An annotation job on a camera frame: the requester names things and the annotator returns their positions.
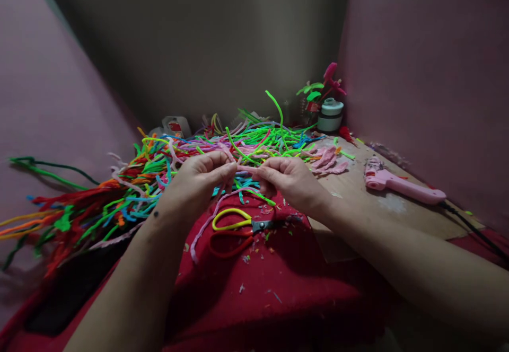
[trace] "red cloth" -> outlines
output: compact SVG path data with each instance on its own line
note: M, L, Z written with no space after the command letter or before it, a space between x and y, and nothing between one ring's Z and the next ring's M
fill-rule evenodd
M250 194L245 194L244 199L246 205L240 205L238 197L230 197L221 209L239 207L252 216L261 216L254 220L285 219L296 213L290 206L283 206L280 197L276 202L281 210L268 215L260 214L259 206L264 201ZM187 239L189 245L208 216L209 213L204 214L195 224ZM238 220L235 216L228 218L222 219L220 225ZM223 260L211 255L210 225L196 248L199 264L193 265L189 252L183 254L181 275L169 308L169 342L165 350L250 350L267 343L274 348L278 340L284 340L287 346L289 340L297 342L326 327L334 327L343 340L351 342L369 341L380 335L399 296L362 259L325 263L307 219L301 225L293 223L295 228L278 229L266 243L263 234L257 235L258 253L247 249L242 254L250 255L249 264L240 257ZM503 240L498 244L509 251L509 243L503 237L492 231L485 234L496 241ZM236 245L237 239L231 241ZM498 262L470 236L453 243ZM245 290L240 294L241 285ZM29 335L20 330L8 351L62 350L98 292L58 337Z

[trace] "left hand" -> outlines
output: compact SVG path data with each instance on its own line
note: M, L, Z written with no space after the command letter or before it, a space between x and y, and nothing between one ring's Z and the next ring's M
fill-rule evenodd
M231 192L237 164L225 153L215 151L187 159L172 179L154 208L190 230L207 209L216 186L225 184Z

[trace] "forearm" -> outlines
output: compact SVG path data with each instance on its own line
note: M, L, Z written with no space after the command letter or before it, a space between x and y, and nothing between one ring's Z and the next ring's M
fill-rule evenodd
M78 326L65 351L160 350L186 239L168 214L152 214Z
M351 213L335 200L317 218L408 301L466 330L509 338L509 273L451 243Z

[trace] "pile of pipe cleaners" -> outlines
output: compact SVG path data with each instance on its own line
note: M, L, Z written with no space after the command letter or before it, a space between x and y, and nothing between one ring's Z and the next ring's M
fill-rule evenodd
M276 105L280 122L260 121L247 116L235 129L223 129L211 124L194 136L182 139L162 135L144 135L142 147L134 147L137 156L130 163L112 155L118 166L112 166L111 179L103 183L93 180L83 171L67 165L37 161L32 157L19 157L11 162L32 172L53 178L60 183L76 189L58 197L30 197L39 206L39 211L9 219L0 224L7 225L20 220L28 222L0 231L0 240L18 239L15 249L9 254L3 269L9 267L15 253L25 244L33 246L36 257L41 256L41 248L51 243L53 249L48 257L45 278L55 275L58 267L73 256L88 250L105 247L129 238L148 218L164 189L178 173L180 165L189 157L215 150L225 152L229 159L239 165L234 179L236 188L231 194L215 189L213 196L222 196L216 204L230 195L239 195L244 203L245 194L253 194L264 199L269 205L275 203L259 192L259 183L251 178L252 168L256 168L269 157L301 157L314 162L311 170L316 174L341 173L348 163L336 163L341 148L315 149L313 140L305 133L313 126L303 129L289 129L283 126L283 114L276 99L266 91ZM96 187L87 189L66 181L56 174L36 167L49 165L75 170L87 177ZM191 256L197 262L196 242L208 225L207 221L191 245Z

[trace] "red scissor handle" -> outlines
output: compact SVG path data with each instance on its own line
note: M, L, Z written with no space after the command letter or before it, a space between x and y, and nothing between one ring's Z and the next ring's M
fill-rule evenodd
M212 247L212 241L216 237L220 236L236 236L236 237L245 237L246 240L242 242L237 248L235 248L232 251L228 252L220 252L217 250L214 250ZM210 249L210 252L215 255L218 258L230 258L237 254L240 254L244 249L246 249L255 239L253 238L253 230L240 232L240 231L233 231L233 230L224 230L224 231L218 231L212 234L208 241L208 247Z

